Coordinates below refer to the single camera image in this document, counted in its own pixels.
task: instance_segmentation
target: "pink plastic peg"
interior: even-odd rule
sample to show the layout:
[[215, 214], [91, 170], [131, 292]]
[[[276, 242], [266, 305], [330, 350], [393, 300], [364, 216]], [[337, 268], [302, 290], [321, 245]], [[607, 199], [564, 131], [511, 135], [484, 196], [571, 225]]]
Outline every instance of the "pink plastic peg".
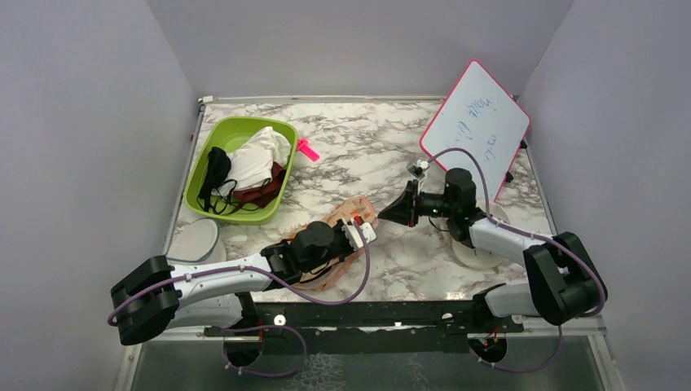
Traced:
[[307, 146], [307, 138], [300, 138], [297, 140], [297, 150], [304, 153], [309, 157], [312, 161], [317, 161], [319, 160], [319, 154], [315, 152], [314, 149], [310, 148]]

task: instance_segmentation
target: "black strap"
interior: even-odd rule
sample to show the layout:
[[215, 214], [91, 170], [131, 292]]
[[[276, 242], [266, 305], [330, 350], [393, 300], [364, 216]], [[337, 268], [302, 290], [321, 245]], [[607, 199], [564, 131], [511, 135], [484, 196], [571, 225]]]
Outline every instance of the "black strap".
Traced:
[[211, 208], [216, 212], [215, 205], [211, 205], [211, 191], [226, 183], [229, 172], [231, 172], [231, 159], [226, 155], [226, 152], [219, 147], [211, 147], [209, 163], [206, 166], [206, 176], [197, 196], [197, 203], [199, 203], [199, 199], [204, 201], [204, 205], [199, 204], [205, 212]]

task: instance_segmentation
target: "white wall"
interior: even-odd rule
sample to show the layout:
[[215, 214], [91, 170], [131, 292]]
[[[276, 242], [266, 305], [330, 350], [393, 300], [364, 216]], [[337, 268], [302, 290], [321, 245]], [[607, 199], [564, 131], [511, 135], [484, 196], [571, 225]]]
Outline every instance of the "white wall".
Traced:
[[555, 223], [610, 290], [627, 389], [688, 389], [691, 2], [576, 0], [521, 102]]
[[109, 290], [161, 251], [195, 97], [144, 0], [4, 0], [0, 53], [0, 388], [112, 389]]
[[481, 61], [520, 93], [572, 0], [148, 0], [194, 91], [447, 94]]

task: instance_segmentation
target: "white marble surface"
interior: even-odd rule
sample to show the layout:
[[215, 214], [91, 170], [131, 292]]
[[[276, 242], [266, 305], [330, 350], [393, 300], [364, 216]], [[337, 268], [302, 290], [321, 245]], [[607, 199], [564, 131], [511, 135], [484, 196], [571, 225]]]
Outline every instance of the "white marble surface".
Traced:
[[[312, 162], [297, 154], [284, 198], [274, 219], [263, 226], [224, 225], [221, 241], [227, 259], [256, 253], [278, 242], [296, 226], [320, 219], [345, 198], [366, 196], [377, 212], [393, 201], [411, 176], [407, 162], [425, 156], [418, 140], [439, 103], [286, 103], [212, 104], [206, 108], [195, 160], [213, 126], [228, 116], [264, 116], [295, 126], [300, 137], [321, 155]], [[515, 226], [548, 233], [542, 199], [525, 150], [510, 172], [515, 179], [504, 186], [497, 204]], [[442, 171], [434, 166], [426, 191], [438, 191]], [[181, 206], [176, 233], [199, 215]], [[382, 221], [372, 244], [372, 270], [357, 301], [451, 300], [470, 298], [497, 283], [525, 278], [517, 265], [493, 270], [463, 267], [451, 251], [450, 238], [420, 220], [414, 228]], [[361, 283], [364, 257], [353, 264], [337, 286], [315, 297], [336, 300], [350, 295]], [[302, 301], [291, 292], [253, 294], [257, 301]]]

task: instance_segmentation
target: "purple cable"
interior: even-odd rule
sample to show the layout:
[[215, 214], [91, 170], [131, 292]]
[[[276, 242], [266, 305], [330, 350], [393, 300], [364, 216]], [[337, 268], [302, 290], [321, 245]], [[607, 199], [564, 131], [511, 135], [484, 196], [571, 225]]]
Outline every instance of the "purple cable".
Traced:
[[543, 362], [543, 363], [541, 363], [541, 364], [539, 364], [538, 366], [535, 366], [535, 367], [529, 367], [529, 368], [511, 368], [511, 367], [505, 367], [505, 366], [503, 366], [503, 365], [501, 365], [501, 364], [496, 364], [496, 363], [493, 364], [492, 362], [487, 362], [487, 361], [483, 360], [482, 358], [480, 358], [480, 356], [478, 356], [477, 353], [475, 353], [475, 350], [472, 350], [472, 349], [471, 349], [470, 351], [473, 352], [473, 354], [475, 355], [475, 357], [478, 358], [478, 361], [479, 361], [480, 363], [482, 363], [482, 364], [484, 364], [484, 365], [487, 365], [488, 367], [491, 367], [492, 369], [498, 369], [498, 370], [500, 370], [500, 371], [511, 372], [511, 373], [530, 373], [530, 372], [537, 372], [537, 371], [539, 371], [539, 370], [541, 370], [541, 369], [544, 369], [544, 368], [548, 367], [550, 364], [552, 364], [552, 362], [554, 362], [554, 360], [557, 359], [557, 356], [558, 356], [559, 353], [561, 352], [561, 346], [562, 346], [563, 343], [564, 343], [564, 338], [562, 338], [562, 337], [563, 337], [563, 334], [562, 334], [562, 332], [561, 332], [561, 326], [558, 326], [558, 327], [557, 327], [557, 330], [559, 330], [559, 341], [557, 342], [557, 348], [554, 350], [554, 353], [552, 353], [552, 356], [550, 356], [550, 357], [547, 359], [547, 361], [545, 361], [545, 362]]
[[231, 363], [231, 360], [228, 359], [228, 356], [226, 355], [225, 350], [222, 351], [223, 354], [223, 359], [226, 360], [226, 369], [227, 368], [233, 368], [238, 371], [238, 375], [242, 375], [243, 372], [249, 373], [251, 375], [256, 375], [256, 376], [262, 376], [262, 377], [271, 377], [271, 378], [277, 378], [277, 377], [285, 377], [285, 376], [290, 376], [293, 373], [300, 371], [304, 366], [305, 362], [307, 362], [307, 342], [305, 342], [305, 338], [303, 338], [300, 335], [300, 332], [298, 332], [296, 329], [290, 327], [290, 326], [279, 326], [275, 324], [267, 324], [266, 326], [256, 326], [256, 327], [248, 327], [248, 328], [222, 328], [221, 330], [225, 332], [255, 332], [257, 330], [266, 330], [267, 328], [280, 328], [283, 330], [288, 330], [289, 332], [295, 334], [295, 336], [300, 340], [300, 344], [302, 345], [302, 360], [300, 360], [300, 363], [297, 364], [293, 369], [285, 372], [279, 372], [279, 373], [265, 373], [265, 372], [258, 372], [258, 371], [253, 371], [251, 369], [244, 369], [244, 367], [236, 367]]
[[[355, 299], [355, 298], [363, 291], [363, 289], [365, 289], [365, 285], [367, 284], [367, 281], [368, 281], [368, 278], [369, 278], [369, 269], [370, 269], [370, 254], [369, 254], [369, 246], [368, 246], [368, 243], [367, 243], [367, 238], [365, 238], [365, 234], [363, 233], [362, 228], [360, 228], [360, 225], [359, 225], [358, 222], [356, 222], [355, 220], [353, 220], [353, 226], [355, 226], [355, 230], [358, 232], [358, 235], [360, 236], [360, 239], [363, 241], [363, 248], [365, 249], [365, 275], [364, 275], [364, 278], [363, 278], [363, 282], [360, 284], [360, 286], [358, 287], [358, 289], [357, 289], [352, 295], [350, 295], [349, 297], [347, 297], [347, 298], [345, 298], [345, 299], [343, 299], [343, 300], [340, 300], [340, 301], [323, 301], [323, 300], [320, 300], [320, 299], [315, 299], [315, 298], [313, 298], [313, 297], [309, 297], [309, 296], [307, 296], [305, 293], [302, 293], [302, 292], [300, 292], [299, 290], [297, 290], [296, 288], [291, 287], [290, 284], [286, 283], [285, 281], [283, 281], [283, 280], [280, 279], [279, 277], [276, 277], [276, 276], [273, 275], [272, 273], [270, 273], [270, 272], [268, 272], [268, 271], [266, 271], [266, 270], [263, 270], [263, 269], [259, 269], [259, 268], [254, 267], [254, 266], [245, 266], [244, 268], [240, 268], [240, 266], [228, 266], [228, 267], [222, 267], [222, 268], [219, 268], [219, 269], [212, 269], [212, 270], [206, 270], [206, 271], [198, 271], [198, 272], [196, 272], [196, 273], [192, 273], [192, 274], [191, 274], [191, 277], [192, 277], [193, 279], [196, 279], [196, 278], [199, 278], [199, 277], [205, 277], [206, 275], [215, 275], [215, 274], [218, 274], [218, 273], [226, 273], [226, 272], [228, 272], [228, 271], [249, 270], [249, 271], [253, 271], [253, 272], [259, 273], [260, 275], [265, 275], [266, 277], [269, 277], [270, 279], [273, 279], [275, 282], [279, 283], [281, 286], [283, 286], [284, 288], [288, 289], [290, 292], [293, 292], [293, 293], [297, 294], [299, 297], [302, 297], [302, 298], [304, 298], [304, 299], [307, 299], [308, 301], [311, 301], [311, 302], [313, 302], [313, 303], [315, 303], [315, 304], [321, 304], [321, 305], [341, 305], [341, 304], [345, 304], [345, 303], [347, 303], [347, 302], [352, 301], [353, 299]], [[109, 324], [110, 326], [117, 326], [117, 323], [116, 323], [116, 321], [115, 321], [115, 317], [116, 317], [125, 307], [127, 307], [127, 306], [130, 305], [130, 304], [132, 304], [134, 301], [138, 300], [138, 299], [141, 298], [142, 296], [144, 296], [144, 295], [146, 295], [146, 294], [148, 294], [148, 293], [150, 293], [151, 291], [154, 291], [154, 290], [156, 290], [156, 289], [163, 288], [164, 286], [166, 286], [166, 285], [168, 285], [168, 284], [177, 283], [177, 282], [179, 282], [179, 281], [183, 281], [184, 279], [185, 279], [185, 276], [184, 276], [184, 275], [181, 275], [181, 276], [178, 276], [178, 277], [173, 277], [173, 278], [170, 278], [170, 279], [166, 279], [166, 280], [164, 280], [164, 281], [160, 281], [159, 283], [154, 283], [153, 285], [148, 286], [148, 287], [146, 287], [145, 289], [142, 289], [141, 291], [135, 293], [134, 296], [128, 298], [128, 299], [125, 300], [125, 301], [123, 301], [118, 307], [116, 307], [116, 308], [112, 311], [112, 313], [108, 316], [108, 324]], [[302, 343], [303, 349], [304, 349], [304, 351], [305, 351], [305, 357], [306, 357], [307, 344], [306, 344], [305, 340], [302, 338], [302, 336], [300, 335], [300, 333], [297, 332], [297, 330], [295, 330], [295, 329], [292, 328], [292, 327], [288, 327], [288, 326], [278, 326], [278, 325], [266, 325], [266, 326], [257, 326], [257, 327], [251, 327], [251, 328], [246, 328], [246, 329], [236, 329], [236, 330], [235, 330], [235, 329], [227, 328], [227, 329], [223, 329], [223, 330], [226, 330], [226, 331], [233, 331], [233, 332], [250, 332], [250, 331], [254, 331], [255, 329], [256, 329], [256, 330], [260, 330], [260, 329], [263, 329], [263, 328], [283, 328], [283, 329], [285, 329], [285, 330], [288, 330], [288, 331], [290, 331], [290, 332], [295, 333], [295, 334], [300, 338], [300, 341], [301, 341], [301, 343]], [[274, 375], [274, 376], [270, 376], [269, 374], [263, 374], [263, 373], [260, 373], [260, 372], [252, 372], [252, 371], [248, 371], [248, 370], [245, 370], [245, 371], [246, 371], [247, 373], [253, 373], [254, 375], [265, 376], [265, 377], [283, 377], [283, 376], [287, 376], [287, 375], [293, 374], [295, 371], [298, 371], [300, 368], [302, 368], [302, 365], [304, 365], [305, 360], [306, 360], [306, 358], [302, 360], [302, 363], [300, 364], [300, 366], [294, 368], [293, 370], [291, 370], [291, 371], [289, 371], [289, 372], [285, 372], [285, 373], [279, 373], [279, 374], [276, 374], [276, 375]]]

